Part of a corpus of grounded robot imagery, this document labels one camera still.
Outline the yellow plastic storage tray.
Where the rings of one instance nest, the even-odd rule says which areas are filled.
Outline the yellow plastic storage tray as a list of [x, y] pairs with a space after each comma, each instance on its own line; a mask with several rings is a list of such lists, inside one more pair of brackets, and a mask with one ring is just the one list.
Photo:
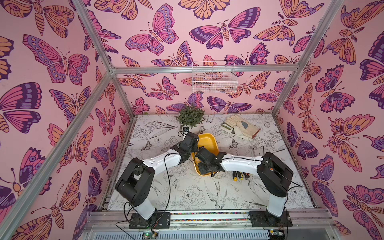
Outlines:
[[[198, 136], [199, 136], [198, 149], [200, 147], [205, 147], [207, 150], [209, 150], [211, 153], [213, 153], [215, 155], [217, 155], [219, 153], [219, 148], [218, 148], [216, 139], [212, 134], [205, 133], [205, 134], [200, 134]], [[195, 154], [196, 153], [192, 153], [192, 155], [191, 155], [193, 162], [194, 162], [194, 165], [195, 165], [195, 163], [200, 162], [199, 160], [194, 159]]]

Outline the black yellow Deli screwdriver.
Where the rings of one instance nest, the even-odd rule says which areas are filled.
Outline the black yellow Deli screwdriver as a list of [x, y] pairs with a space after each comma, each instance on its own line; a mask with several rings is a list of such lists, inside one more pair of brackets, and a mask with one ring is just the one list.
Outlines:
[[233, 181], [237, 182], [238, 181], [238, 175], [236, 171], [233, 171]]

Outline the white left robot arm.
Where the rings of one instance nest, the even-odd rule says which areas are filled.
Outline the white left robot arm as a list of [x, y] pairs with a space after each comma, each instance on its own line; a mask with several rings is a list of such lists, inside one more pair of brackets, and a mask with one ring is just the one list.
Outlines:
[[160, 219], [157, 209], [148, 199], [155, 176], [185, 163], [192, 153], [198, 151], [198, 142], [198, 135], [187, 133], [183, 141], [163, 154], [146, 160], [133, 158], [117, 180], [116, 191], [147, 225]]

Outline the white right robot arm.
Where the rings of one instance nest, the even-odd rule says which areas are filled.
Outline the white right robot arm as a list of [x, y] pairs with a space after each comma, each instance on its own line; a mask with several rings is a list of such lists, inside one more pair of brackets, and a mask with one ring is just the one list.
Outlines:
[[201, 175], [214, 177], [219, 172], [241, 172], [259, 176], [270, 194], [267, 212], [275, 217], [283, 215], [294, 173], [275, 154], [243, 157], [219, 152], [215, 155], [199, 147], [193, 158], [198, 160], [196, 167]]

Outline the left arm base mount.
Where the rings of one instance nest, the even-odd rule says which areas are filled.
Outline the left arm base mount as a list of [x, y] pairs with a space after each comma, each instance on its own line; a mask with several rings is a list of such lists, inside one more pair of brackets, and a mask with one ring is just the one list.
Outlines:
[[148, 220], [145, 220], [138, 213], [133, 213], [129, 223], [129, 229], [168, 229], [171, 223], [171, 213], [154, 212]]

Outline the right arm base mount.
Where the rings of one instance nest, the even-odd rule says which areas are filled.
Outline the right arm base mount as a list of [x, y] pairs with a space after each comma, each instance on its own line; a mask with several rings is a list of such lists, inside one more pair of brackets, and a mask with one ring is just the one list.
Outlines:
[[247, 219], [251, 221], [252, 227], [266, 227], [266, 228], [279, 228], [279, 227], [292, 227], [289, 213], [284, 210], [280, 217], [276, 217], [265, 211], [250, 211]]

